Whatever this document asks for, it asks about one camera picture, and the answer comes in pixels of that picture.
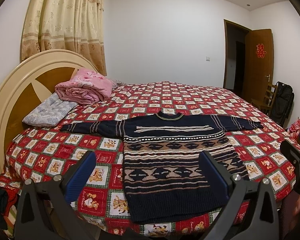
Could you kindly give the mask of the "red double happiness decoration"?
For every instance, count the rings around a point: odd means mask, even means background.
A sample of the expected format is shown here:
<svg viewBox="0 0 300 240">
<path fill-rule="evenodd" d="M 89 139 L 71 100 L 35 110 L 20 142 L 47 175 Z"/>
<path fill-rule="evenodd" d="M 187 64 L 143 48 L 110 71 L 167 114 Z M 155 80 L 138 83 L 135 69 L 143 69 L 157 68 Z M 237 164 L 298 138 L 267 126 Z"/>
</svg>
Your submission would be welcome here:
<svg viewBox="0 0 300 240">
<path fill-rule="evenodd" d="M 267 52 L 265 51 L 264 44 L 259 43 L 256 45 L 256 55 L 259 59 L 264 59 Z"/>
</svg>

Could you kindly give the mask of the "dark wooden door frame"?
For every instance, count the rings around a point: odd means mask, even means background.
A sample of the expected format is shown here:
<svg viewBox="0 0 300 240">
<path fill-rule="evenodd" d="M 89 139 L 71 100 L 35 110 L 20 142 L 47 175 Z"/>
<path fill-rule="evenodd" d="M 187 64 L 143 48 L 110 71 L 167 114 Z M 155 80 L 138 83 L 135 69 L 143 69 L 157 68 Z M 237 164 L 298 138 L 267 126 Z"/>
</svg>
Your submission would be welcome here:
<svg viewBox="0 0 300 240">
<path fill-rule="evenodd" d="M 245 72 L 245 37 L 251 29 L 224 19 L 225 69 L 223 88 L 241 95 Z"/>
</svg>

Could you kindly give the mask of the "beige floral curtain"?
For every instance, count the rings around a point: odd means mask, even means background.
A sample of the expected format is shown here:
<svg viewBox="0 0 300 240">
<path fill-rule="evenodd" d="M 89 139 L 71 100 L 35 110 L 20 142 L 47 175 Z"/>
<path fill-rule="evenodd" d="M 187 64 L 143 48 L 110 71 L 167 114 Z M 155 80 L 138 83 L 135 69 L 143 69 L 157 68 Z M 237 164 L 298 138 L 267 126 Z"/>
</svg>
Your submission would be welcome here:
<svg viewBox="0 0 300 240">
<path fill-rule="evenodd" d="M 106 75 L 103 12 L 103 0 L 30 0 L 20 59 L 51 49 L 70 50 Z"/>
</svg>

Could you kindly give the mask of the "cream and wood headboard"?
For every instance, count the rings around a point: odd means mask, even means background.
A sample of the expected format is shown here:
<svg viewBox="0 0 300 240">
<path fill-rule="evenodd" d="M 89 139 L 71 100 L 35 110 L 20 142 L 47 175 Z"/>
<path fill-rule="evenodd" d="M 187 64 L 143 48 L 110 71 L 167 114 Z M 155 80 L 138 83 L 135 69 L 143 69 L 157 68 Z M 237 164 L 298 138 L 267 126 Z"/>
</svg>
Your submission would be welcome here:
<svg viewBox="0 0 300 240">
<path fill-rule="evenodd" d="M 35 54 L 19 64 L 0 85 L 0 173 L 9 143 L 23 130 L 23 118 L 47 99 L 55 85 L 75 73 L 95 66 L 82 55 L 53 49 Z"/>
</svg>

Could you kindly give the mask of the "striped pillow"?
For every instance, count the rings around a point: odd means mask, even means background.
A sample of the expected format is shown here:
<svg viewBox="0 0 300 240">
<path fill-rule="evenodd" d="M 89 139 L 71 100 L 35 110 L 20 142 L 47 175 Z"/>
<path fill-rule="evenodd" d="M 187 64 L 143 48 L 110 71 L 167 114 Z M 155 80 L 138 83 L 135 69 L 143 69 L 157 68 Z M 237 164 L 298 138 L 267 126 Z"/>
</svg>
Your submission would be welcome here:
<svg viewBox="0 0 300 240">
<path fill-rule="evenodd" d="M 126 83 L 124 83 L 120 80 L 117 80 L 117 79 L 111 79 L 111 82 L 113 84 L 113 87 L 125 86 L 126 85 Z"/>
</svg>

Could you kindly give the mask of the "wooden chair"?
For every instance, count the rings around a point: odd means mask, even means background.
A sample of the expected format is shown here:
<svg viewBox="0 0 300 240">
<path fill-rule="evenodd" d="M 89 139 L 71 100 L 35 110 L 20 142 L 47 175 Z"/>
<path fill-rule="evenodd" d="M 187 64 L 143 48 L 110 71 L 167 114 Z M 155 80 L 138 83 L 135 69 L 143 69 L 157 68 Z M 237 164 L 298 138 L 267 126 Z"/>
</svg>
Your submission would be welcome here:
<svg viewBox="0 0 300 240">
<path fill-rule="evenodd" d="M 269 116 L 276 98 L 277 85 L 268 83 L 262 100 L 252 99 L 251 104 L 265 115 Z"/>
</svg>

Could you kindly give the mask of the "red plaid cloth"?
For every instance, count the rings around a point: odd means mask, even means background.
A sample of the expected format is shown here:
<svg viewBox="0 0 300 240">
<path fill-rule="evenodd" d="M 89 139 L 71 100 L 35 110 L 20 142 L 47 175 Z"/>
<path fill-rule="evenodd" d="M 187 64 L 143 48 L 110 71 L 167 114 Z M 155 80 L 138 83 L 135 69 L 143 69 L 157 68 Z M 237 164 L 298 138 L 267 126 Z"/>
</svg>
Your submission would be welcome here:
<svg viewBox="0 0 300 240">
<path fill-rule="evenodd" d="M 287 132 L 294 140 L 297 140 L 300 134 L 300 118 L 297 118 L 297 120 L 288 127 Z"/>
</svg>

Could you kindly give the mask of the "grey floral pillow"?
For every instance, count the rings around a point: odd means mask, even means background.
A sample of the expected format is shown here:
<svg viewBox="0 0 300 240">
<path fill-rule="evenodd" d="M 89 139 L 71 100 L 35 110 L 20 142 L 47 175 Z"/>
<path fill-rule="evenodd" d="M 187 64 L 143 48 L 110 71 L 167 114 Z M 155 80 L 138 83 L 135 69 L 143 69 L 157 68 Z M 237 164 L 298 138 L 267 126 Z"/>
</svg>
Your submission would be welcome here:
<svg viewBox="0 0 300 240">
<path fill-rule="evenodd" d="M 22 122 L 34 127 L 54 127 L 77 105 L 73 101 L 61 100 L 57 93 L 53 93 L 25 116 Z"/>
</svg>

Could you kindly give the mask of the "black bag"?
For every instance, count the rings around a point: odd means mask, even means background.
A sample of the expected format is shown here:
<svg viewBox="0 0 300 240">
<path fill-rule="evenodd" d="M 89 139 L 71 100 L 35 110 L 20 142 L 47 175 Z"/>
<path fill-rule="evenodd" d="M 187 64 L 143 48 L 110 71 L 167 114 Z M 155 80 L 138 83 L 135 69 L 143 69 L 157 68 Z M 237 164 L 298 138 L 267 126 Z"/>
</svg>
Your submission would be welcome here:
<svg viewBox="0 0 300 240">
<path fill-rule="evenodd" d="M 288 84 L 277 81 L 276 85 L 277 94 L 270 111 L 270 118 L 283 127 L 292 109 L 294 93 L 293 88 Z"/>
</svg>

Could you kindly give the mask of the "red patchwork bear bedspread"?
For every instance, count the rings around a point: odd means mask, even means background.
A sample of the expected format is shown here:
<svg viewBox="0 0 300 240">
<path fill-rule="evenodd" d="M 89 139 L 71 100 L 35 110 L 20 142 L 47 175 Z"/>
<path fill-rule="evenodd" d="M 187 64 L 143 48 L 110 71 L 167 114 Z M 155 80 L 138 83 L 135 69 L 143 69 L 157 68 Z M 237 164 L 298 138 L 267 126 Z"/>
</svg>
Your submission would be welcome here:
<svg viewBox="0 0 300 240">
<path fill-rule="evenodd" d="M 189 235 L 219 213 L 200 152 L 243 179 L 269 179 L 280 202 L 295 184 L 294 166 L 280 152 L 284 140 L 295 144 L 229 90 L 126 85 L 105 102 L 75 107 L 55 127 L 19 133 L 6 151 L 0 188 L 14 199 L 25 180 L 49 181 L 93 151 L 96 166 L 71 203 L 81 219 L 114 235 L 127 228 L 150 237 Z"/>
</svg>

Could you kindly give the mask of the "brown wooden door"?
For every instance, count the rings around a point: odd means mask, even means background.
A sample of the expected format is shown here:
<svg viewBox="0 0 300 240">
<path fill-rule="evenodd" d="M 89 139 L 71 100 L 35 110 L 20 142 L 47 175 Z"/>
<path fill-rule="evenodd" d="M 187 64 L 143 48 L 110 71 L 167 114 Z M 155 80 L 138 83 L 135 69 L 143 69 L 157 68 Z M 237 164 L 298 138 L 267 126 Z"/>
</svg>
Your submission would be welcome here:
<svg viewBox="0 0 300 240">
<path fill-rule="evenodd" d="M 264 59 L 256 55 L 256 45 L 264 44 L 267 54 Z M 274 42 L 271 29 L 252 30 L 245 37 L 245 72 L 242 98 L 250 103 L 252 99 L 262 100 L 268 83 L 273 81 Z"/>
</svg>

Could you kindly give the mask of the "pink folded blanket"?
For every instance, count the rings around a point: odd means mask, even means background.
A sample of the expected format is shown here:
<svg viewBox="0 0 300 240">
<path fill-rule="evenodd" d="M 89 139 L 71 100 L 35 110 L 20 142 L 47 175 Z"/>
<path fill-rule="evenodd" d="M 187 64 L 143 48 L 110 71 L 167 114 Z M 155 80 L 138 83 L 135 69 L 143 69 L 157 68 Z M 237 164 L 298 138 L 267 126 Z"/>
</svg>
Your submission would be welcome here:
<svg viewBox="0 0 300 240">
<path fill-rule="evenodd" d="M 61 100 L 89 105 L 108 99 L 112 88 L 113 82 L 102 74 L 81 68 L 69 81 L 57 84 L 55 92 Z"/>
</svg>

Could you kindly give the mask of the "navy patterned knit sweater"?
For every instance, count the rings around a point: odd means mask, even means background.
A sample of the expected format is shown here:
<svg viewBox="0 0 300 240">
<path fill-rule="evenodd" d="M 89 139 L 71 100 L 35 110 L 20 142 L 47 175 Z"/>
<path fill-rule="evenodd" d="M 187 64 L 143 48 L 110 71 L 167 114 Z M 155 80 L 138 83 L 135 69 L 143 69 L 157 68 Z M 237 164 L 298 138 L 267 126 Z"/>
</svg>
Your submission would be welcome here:
<svg viewBox="0 0 300 240">
<path fill-rule="evenodd" d="M 227 115 L 158 112 L 121 121 L 77 122 L 63 132 L 97 134 L 123 141 L 123 189 L 135 224 L 177 222 L 223 207 L 199 167 L 208 152 L 230 173 L 248 179 L 228 132 L 262 128 L 260 122 Z"/>
</svg>

